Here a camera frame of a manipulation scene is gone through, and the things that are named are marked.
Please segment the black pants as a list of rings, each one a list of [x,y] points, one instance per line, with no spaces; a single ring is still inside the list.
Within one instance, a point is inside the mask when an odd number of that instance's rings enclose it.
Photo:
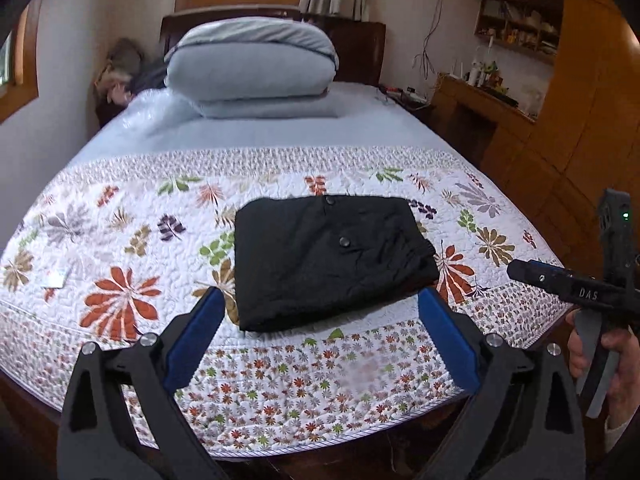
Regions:
[[[435,248],[400,197],[253,200],[235,216],[234,262],[239,326],[254,333],[392,304],[439,279]]]

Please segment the wooden wardrobe cabinet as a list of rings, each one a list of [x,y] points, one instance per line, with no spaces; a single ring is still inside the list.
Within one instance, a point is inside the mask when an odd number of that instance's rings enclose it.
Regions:
[[[639,196],[639,44],[613,0],[564,0],[540,115],[523,129],[499,127],[480,169],[562,263],[601,273],[601,193]]]

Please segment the wooden desk with items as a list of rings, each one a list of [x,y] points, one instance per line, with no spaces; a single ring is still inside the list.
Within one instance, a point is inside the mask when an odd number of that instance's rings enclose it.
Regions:
[[[535,122],[483,90],[440,74],[428,128],[502,188]]]

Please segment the wooden framed side window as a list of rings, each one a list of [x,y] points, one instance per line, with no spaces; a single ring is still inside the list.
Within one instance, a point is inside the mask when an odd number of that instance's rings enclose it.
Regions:
[[[41,5],[42,0],[30,0],[2,47],[2,122],[39,96],[37,40]]]

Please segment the clothes pile beside bed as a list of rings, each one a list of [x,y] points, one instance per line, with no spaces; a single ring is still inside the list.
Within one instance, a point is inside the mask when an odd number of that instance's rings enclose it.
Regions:
[[[145,90],[163,89],[167,63],[146,57],[142,47],[129,38],[119,38],[108,50],[105,65],[93,81],[94,111],[101,128],[126,110]]]

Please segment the light blue folded duvet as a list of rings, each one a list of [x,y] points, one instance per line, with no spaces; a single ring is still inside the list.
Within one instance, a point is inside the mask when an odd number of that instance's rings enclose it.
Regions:
[[[335,117],[338,70],[317,26],[244,16],[198,25],[165,56],[166,87],[217,119]]]

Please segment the wall shelf with items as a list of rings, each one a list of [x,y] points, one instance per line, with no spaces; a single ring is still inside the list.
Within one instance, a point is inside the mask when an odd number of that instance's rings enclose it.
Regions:
[[[534,6],[510,0],[482,0],[474,35],[488,47],[500,48],[553,65],[563,21],[559,6]]]

